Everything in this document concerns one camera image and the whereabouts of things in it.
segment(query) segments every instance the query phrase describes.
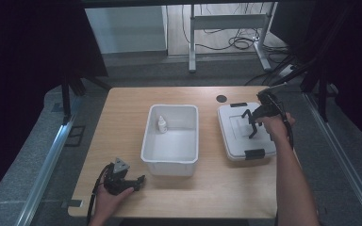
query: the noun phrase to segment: white metal stand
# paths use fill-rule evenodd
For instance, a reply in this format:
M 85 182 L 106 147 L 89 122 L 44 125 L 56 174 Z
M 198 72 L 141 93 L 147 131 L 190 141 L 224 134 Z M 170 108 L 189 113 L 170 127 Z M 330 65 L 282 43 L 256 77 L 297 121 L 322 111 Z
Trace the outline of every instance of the white metal stand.
M 195 30 L 203 29 L 240 29 L 240 28 L 262 28 L 260 39 L 254 43 L 255 50 L 259 56 L 264 71 L 271 71 L 269 61 L 263 52 L 263 41 L 269 29 L 272 18 L 274 2 L 266 14 L 249 15 L 205 15 L 195 16 L 194 5 L 190 6 L 190 43 L 189 43 L 189 72 L 196 72 L 196 53 L 195 53 Z

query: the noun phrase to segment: person's right hand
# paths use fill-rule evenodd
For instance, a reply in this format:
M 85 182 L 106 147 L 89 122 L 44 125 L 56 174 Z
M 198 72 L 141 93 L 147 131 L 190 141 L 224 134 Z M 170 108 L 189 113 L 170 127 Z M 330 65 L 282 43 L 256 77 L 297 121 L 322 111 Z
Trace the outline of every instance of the person's right hand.
M 295 123 L 295 119 L 293 119 L 289 113 L 286 113 L 286 115 L 290 126 L 292 126 Z M 285 127 L 280 115 L 259 118 L 256 122 L 262 122 L 267 130 L 267 133 L 269 133 L 272 138 L 288 138 L 287 128 Z

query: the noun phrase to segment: black stand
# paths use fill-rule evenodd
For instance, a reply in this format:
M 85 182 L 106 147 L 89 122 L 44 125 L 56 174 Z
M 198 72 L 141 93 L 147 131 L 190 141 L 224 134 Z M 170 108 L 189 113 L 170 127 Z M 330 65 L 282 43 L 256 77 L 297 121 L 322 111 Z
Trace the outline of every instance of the black stand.
M 322 43 L 320 50 L 313 57 L 313 59 L 305 63 L 299 69 L 294 70 L 289 75 L 271 84 L 271 86 L 280 85 L 295 78 L 296 76 L 304 72 L 308 72 L 308 74 L 304 78 L 304 81 L 302 81 L 301 90 L 303 92 L 310 92 L 316 86 L 317 82 L 319 82 L 319 112 L 324 121 L 327 121 L 325 113 L 326 97 L 327 97 L 327 74 L 326 74 L 325 56 L 330 48 L 330 45 L 335 40 L 337 32 L 342 27 L 343 22 L 351 12 L 354 5 L 354 1 L 353 0 L 341 1 L 340 4 L 341 7 L 339 9 L 339 12 L 337 14 L 334 23 L 331 26 L 330 32 L 325 37 L 325 40 Z

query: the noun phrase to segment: gray carpet floor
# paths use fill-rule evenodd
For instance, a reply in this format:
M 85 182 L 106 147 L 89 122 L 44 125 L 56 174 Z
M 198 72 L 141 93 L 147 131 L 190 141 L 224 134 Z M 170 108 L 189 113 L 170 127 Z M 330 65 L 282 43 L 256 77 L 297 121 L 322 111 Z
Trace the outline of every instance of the gray carpet floor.
M 116 87 L 181 87 L 181 86 L 243 86 L 252 77 L 262 74 L 255 56 L 201 57 L 197 72 L 188 73 L 184 57 L 165 59 L 155 63 L 151 58 L 136 63 L 127 60 L 122 65 L 107 64 L 109 77 L 100 77 Z M 260 76 L 250 85 L 261 85 Z M 299 91 L 302 77 L 289 82 L 278 97 L 287 111 L 296 118 L 293 132 L 295 149 L 304 173 L 314 191 L 319 215 L 324 225 L 362 225 L 362 204 L 333 154 L 330 144 L 315 122 L 307 101 Z M 72 218 L 63 206 L 70 200 L 81 171 L 94 130 L 102 112 L 107 91 L 83 79 L 87 89 L 74 126 L 84 128 L 84 136 L 77 145 L 65 146 L 37 209 L 32 225 L 85 225 L 84 218 Z M 13 225 L 33 186 L 46 153 L 62 121 L 60 88 L 45 97 L 41 113 L 29 139 L 0 184 L 0 225 Z M 340 140 L 346 154 L 362 178 L 362 133 L 343 115 L 333 99 L 327 103 L 329 124 Z M 75 144 L 72 138 L 67 144 Z M 113 218 L 108 225 L 118 225 Z M 272 219 L 127 219 L 123 225 L 273 225 Z

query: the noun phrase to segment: person's left hand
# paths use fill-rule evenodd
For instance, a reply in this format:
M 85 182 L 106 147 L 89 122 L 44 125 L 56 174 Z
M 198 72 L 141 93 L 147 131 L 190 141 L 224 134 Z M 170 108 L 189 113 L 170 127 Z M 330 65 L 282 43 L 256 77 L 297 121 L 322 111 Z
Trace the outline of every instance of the person's left hand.
M 95 213 L 90 221 L 90 226 L 104 225 L 105 222 L 118 210 L 122 201 L 133 192 L 134 187 L 129 187 L 119 195 L 115 196 L 108 193 L 104 185 L 100 184 L 96 192 Z

